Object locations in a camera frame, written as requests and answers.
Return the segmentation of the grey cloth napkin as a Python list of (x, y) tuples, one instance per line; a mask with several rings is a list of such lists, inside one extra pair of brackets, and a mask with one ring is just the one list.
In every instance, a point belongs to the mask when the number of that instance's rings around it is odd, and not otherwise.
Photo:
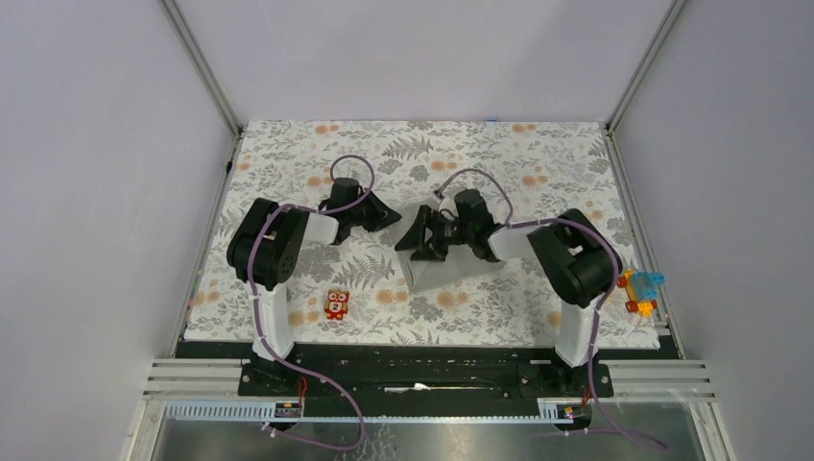
[[(390, 235), (395, 243), (414, 224), (422, 205), (426, 204), (413, 203), (398, 210), (403, 215), (403, 219), (390, 230)], [(442, 222), (445, 224), (458, 221), (458, 217), (450, 214), (446, 209), (441, 216)], [(458, 224), (455, 222), (452, 227), (459, 228)], [(453, 240), (456, 238), (460, 240), (460, 244), (447, 247), (448, 251), (444, 261), (413, 260), (411, 256), (416, 251), (415, 249), (395, 250), (411, 294), (423, 293), (458, 281), (495, 273), (507, 265), (505, 261), (490, 262), (478, 258), (466, 241), (460, 237), (453, 237)]]

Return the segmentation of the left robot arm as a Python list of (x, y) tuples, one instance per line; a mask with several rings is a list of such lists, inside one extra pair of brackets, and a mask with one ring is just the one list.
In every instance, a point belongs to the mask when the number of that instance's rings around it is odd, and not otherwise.
[(252, 353), (267, 363), (261, 382), (277, 395), (292, 391), (302, 367), (287, 360), (295, 346), (288, 319), (288, 280), (303, 244), (336, 246), (357, 227), (383, 231), (402, 215), (351, 178), (334, 181), (327, 198), (311, 208), (257, 198), (227, 245), (227, 264), (249, 289)]

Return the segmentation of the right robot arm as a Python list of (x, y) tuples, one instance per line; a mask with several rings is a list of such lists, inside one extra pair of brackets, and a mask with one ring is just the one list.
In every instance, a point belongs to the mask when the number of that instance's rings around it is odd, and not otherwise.
[(414, 220), (394, 231), (395, 251), (409, 288), (421, 292), (483, 276), (515, 259), (535, 260), (561, 300), (560, 333), (544, 390), (594, 398), (596, 315), (622, 261), (578, 209), (514, 226), (500, 224), (475, 189), (413, 207)]

